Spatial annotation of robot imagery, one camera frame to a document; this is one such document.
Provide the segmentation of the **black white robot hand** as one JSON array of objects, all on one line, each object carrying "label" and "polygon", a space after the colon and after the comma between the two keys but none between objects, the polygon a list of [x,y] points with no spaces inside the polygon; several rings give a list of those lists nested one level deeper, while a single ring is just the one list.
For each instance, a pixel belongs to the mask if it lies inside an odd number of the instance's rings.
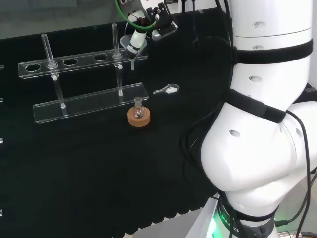
[{"label": "black white robot hand", "polygon": [[131,36],[126,54],[132,59],[146,37],[158,42],[178,29],[165,0],[116,0],[115,4],[126,21],[125,34]]}]

